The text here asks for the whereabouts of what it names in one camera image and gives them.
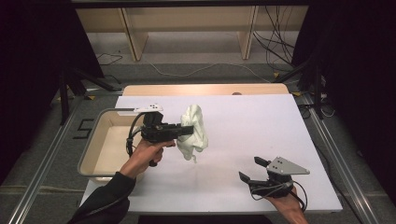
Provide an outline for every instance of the gray floor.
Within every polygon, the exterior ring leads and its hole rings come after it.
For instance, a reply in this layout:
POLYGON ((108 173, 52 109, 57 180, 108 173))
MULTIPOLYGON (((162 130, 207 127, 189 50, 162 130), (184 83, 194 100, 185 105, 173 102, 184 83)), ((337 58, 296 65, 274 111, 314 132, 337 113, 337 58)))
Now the gray floor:
MULTIPOLYGON (((295 34, 290 34, 291 42, 295 34)), ((111 65, 103 65, 106 81, 114 86, 129 84, 186 84, 186 83, 257 83, 274 80, 274 69, 265 61, 265 51, 257 42, 251 49, 250 59, 240 59, 236 35, 232 33, 188 33, 171 35, 152 34, 145 48, 143 60, 134 63, 128 56, 128 46, 122 35, 91 34, 90 39, 95 52, 119 54, 122 59, 111 65)), ((119 57, 99 58, 102 64, 111 63, 119 57)), ((270 63, 276 63, 283 69, 285 64, 272 56, 270 63)), ((290 91, 296 91, 295 80, 287 81, 290 91)), ((86 82, 88 88, 95 88, 86 82)), ((83 100, 76 111, 70 129, 56 154, 40 191, 30 207, 24 223, 65 223, 77 209, 87 179, 77 172, 78 160, 85 147, 86 139, 74 139, 85 133, 78 131, 82 119, 95 119, 105 108, 114 107, 117 95, 97 95, 93 100, 83 100)), ((304 97, 296 98, 297 104, 304 104, 304 97)), ((0 223, 7 223, 21 196, 31 183, 40 162, 46 156, 52 140, 60 129, 61 106, 57 96, 51 104, 45 122, 36 134, 31 148, 25 151, 17 161, 7 180, 0 188, 0 223)), ((313 120, 305 119, 307 130, 313 141, 324 151, 331 161, 331 174, 334 182, 346 195, 355 209, 354 201, 347 186, 331 160, 331 155, 322 140, 313 120)), ((329 129, 335 143, 347 161, 348 168, 356 178, 368 203, 373 207, 378 223, 396 223, 396 209, 387 194, 375 180, 364 159, 357 155, 359 150, 337 114, 323 121, 329 129)), ((85 123, 87 128, 93 122, 85 123)), ((310 223, 359 223, 345 199, 339 195, 344 210, 334 214, 306 214, 310 223)), ((278 214, 268 214, 274 223, 286 223, 278 214)), ((137 216, 129 214, 122 223, 137 223, 137 216)))

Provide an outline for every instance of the floor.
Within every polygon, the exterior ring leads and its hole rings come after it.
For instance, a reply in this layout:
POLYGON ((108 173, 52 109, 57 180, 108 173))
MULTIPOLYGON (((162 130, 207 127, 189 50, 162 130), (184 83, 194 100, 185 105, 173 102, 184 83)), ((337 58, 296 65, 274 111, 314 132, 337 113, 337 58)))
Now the floor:
MULTIPOLYGON (((261 35, 270 37, 271 33, 261 35)), ((297 35, 287 32, 285 37, 293 45, 297 35)), ((274 80, 275 75, 284 74, 283 70, 290 69, 276 56, 268 55, 256 40, 252 43, 249 59, 242 60, 236 34, 231 32, 153 33, 149 35, 140 62, 132 62, 124 34, 89 34, 89 38, 99 63, 103 65, 106 81, 121 87, 150 83, 268 82, 274 80)), ((275 52, 283 54, 280 45, 272 46, 275 52)), ((294 77, 286 81, 290 92, 298 91, 297 80, 298 77, 294 77)), ((97 88, 88 82, 86 86, 97 88)), ((70 92, 74 117, 66 129, 59 125, 61 106, 58 96, 54 96, 46 121, 39 128, 30 150, 21 155, 0 188, 0 223, 7 223, 11 215, 19 215, 13 211, 26 212, 14 223, 59 223, 72 216, 87 184, 87 179, 77 172, 81 150, 86 144, 86 139, 75 138, 86 134, 78 131, 78 126, 83 119, 94 119, 101 110, 114 107, 117 97, 117 94, 102 92, 96 93, 93 100, 82 99, 73 98, 70 92), (34 179, 41 179, 41 182, 34 186, 34 179), (24 201, 29 203, 21 203, 25 200, 25 192, 34 188, 37 194, 24 201)), ((311 103, 309 93, 295 100, 298 105, 311 103)), ((308 221, 359 223, 354 210, 364 223, 395 223, 395 206, 357 153, 359 149, 342 120, 336 113, 331 116, 331 108, 323 110, 324 120, 317 121, 317 116, 311 111, 310 117, 304 121, 312 140, 330 161, 331 167, 327 167, 321 156, 325 168, 331 172, 334 183, 347 201, 338 192, 344 206, 342 212, 306 214, 308 221)), ((302 111, 303 117, 308 115, 309 112, 302 111)), ((92 126, 89 122, 83 125, 92 126)), ((286 223, 278 214, 267 216, 274 223, 286 223)), ((137 223, 137 219, 138 216, 129 214, 122 223, 137 223)))

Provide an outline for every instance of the human hand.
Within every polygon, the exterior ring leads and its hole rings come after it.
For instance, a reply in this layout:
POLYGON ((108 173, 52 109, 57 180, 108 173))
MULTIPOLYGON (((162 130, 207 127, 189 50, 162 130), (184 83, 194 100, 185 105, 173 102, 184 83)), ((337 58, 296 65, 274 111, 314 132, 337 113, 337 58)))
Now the human hand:
MULTIPOLYGON (((293 187, 292 192, 297 195, 297 189, 295 187, 293 187)), ((289 223, 308 223, 300 207, 300 203, 291 194, 281 198, 264 198, 268 200, 289 223)))
POLYGON ((120 173, 135 179, 138 174, 146 171, 151 160, 159 162, 163 158, 164 147, 174 147, 175 145, 174 140, 152 144, 142 139, 134 150, 132 157, 121 167, 120 173))

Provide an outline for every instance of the white tabletop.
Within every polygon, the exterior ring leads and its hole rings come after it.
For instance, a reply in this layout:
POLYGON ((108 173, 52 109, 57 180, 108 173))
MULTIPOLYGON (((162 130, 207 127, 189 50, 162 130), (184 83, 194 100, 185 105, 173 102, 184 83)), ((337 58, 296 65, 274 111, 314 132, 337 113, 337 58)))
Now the white tabletop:
MULTIPOLYGON (((290 94, 234 96, 121 96, 116 108, 150 104, 163 107, 163 122, 180 123, 187 107, 202 108, 209 147, 185 161, 176 147, 166 148, 157 167, 149 167, 129 197, 138 214, 262 214, 275 211, 254 201, 238 172, 265 180, 259 156, 276 156, 303 166, 310 175, 293 175, 305 188, 307 212, 338 212, 342 206, 327 177, 304 121, 290 94)), ((97 188, 89 181, 83 201, 97 188)), ((304 201, 301 189, 298 195, 304 201)))

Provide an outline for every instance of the black sleeve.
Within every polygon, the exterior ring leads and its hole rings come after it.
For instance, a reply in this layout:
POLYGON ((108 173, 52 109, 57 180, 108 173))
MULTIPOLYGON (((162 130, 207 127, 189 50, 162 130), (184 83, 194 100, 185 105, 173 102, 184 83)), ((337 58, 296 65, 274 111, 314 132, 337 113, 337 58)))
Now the black sleeve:
POLYGON ((129 208, 128 196, 136 181, 119 172, 96 189, 68 223, 119 223, 129 208))

